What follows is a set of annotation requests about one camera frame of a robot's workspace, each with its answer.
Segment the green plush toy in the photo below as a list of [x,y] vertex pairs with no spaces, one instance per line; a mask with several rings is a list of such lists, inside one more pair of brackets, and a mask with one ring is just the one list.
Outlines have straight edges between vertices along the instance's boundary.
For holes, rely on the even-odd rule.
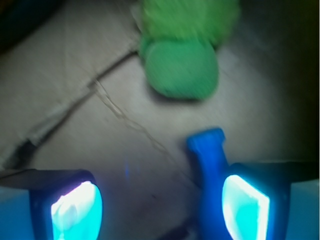
[[219,76],[214,47],[239,15],[238,0],[143,0],[139,54],[150,85],[169,98],[209,97]]

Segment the floor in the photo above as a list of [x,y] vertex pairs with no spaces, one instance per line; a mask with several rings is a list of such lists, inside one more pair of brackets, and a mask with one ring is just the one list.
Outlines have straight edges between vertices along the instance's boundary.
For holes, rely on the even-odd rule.
[[[136,46],[134,2],[67,0],[0,55],[0,153]],[[195,214],[201,190],[185,139],[203,129],[224,130],[229,163],[317,159],[319,3],[241,6],[234,35],[217,50],[219,86],[210,99],[165,99],[132,56],[28,165],[94,174],[104,199],[100,239],[156,239]]]

